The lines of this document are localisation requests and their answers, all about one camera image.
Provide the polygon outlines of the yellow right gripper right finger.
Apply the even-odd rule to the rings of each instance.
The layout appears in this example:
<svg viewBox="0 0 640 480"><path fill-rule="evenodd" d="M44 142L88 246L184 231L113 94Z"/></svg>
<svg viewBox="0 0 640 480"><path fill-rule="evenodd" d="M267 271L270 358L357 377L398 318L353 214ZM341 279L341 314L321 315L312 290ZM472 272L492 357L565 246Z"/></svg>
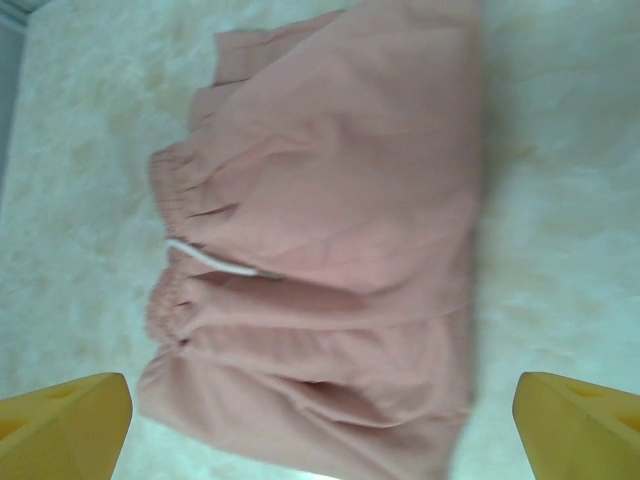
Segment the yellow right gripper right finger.
<svg viewBox="0 0 640 480"><path fill-rule="evenodd" d="M514 421L538 480L639 480L639 397L542 372L521 375Z"/></svg>

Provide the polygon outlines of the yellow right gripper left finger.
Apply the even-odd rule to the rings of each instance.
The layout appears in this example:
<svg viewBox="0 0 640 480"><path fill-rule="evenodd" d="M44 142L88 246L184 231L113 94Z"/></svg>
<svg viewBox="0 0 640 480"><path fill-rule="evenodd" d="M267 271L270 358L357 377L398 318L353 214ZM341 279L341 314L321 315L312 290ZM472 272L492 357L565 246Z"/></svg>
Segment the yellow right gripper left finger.
<svg viewBox="0 0 640 480"><path fill-rule="evenodd" d="M110 479L133 405L125 377L101 373L1 401L5 480Z"/></svg>

